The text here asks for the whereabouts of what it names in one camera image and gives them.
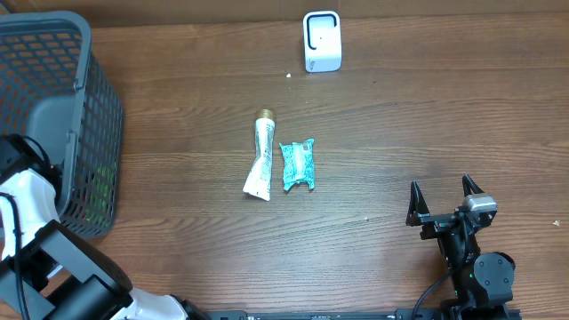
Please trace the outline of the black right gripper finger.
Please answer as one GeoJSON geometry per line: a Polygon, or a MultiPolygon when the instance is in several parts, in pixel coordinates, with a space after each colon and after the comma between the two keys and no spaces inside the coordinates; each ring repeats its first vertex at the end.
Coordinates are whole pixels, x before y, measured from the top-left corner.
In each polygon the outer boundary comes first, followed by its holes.
{"type": "Polygon", "coordinates": [[[414,180],[411,183],[411,196],[408,208],[408,218],[423,218],[430,215],[429,208],[425,202],[424,196],[418,185],[418,181],[414,180]]]}
{"type": "Polygon", "coordinates": [[[483,194],[484,190],[481,189],[475,181],[472,180],[469,174],[465,173],[462,176],[462,188],[464,196],[483,194]]]}

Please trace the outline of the green tissue pack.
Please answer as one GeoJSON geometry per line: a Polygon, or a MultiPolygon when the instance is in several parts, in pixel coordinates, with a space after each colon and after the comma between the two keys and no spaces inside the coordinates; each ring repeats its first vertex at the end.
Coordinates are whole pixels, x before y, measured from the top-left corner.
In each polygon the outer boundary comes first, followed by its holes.
{"type": "Polygon", "coordinates": [[[306,183],[309,190],[316,186],[315,163],[313,157],[314,140],[292,144],[279,144],[284,159],[283,183],[288,192],[294,185],[306,183]]]}

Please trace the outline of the white tube gold cap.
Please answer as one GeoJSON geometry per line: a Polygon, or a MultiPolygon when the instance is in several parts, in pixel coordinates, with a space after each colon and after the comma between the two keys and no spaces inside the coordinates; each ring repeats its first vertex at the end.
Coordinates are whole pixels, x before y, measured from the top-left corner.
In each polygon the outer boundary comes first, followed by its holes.
{"type": "Polygon", "coordinates": [[[264,201],[270,200],[275,130],[275,113],[270,109],[259,110],[254,122],[255,160],[243,191],[264,201]]]}

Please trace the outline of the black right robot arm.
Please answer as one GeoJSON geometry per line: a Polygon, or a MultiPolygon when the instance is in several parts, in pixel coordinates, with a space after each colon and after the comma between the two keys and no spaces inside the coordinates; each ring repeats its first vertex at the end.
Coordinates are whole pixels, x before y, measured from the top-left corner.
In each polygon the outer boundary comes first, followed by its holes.
{"type": "Polygon", "coordinates": [[[513,300],[515,261],[503,252],[481,253],[476,233],[489,227],[497,203],[468,174],[462,177],[464,199],[453,212],[433,215],[416,181],[410,186],[410,203],[405,224],[420,227],[423,240],[437,240],[448,271],[418,298],[412,311],[415,318],[424,300],[441,284],[453,283],[455,298],[440,303],[442,319],[518,319],[509,311],[513,300]]]}

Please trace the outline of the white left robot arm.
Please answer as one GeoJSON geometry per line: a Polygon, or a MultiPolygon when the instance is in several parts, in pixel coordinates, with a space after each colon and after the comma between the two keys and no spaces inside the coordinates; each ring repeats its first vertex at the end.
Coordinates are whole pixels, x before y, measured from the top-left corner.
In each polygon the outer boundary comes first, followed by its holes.
{"type": "Polygon", "coordinates": [[[1,300],[24,319],[208,320],[188,300],[132,285],[108,256],[65,227],[59,175],[18,134],[1,139],[1,300]]]}

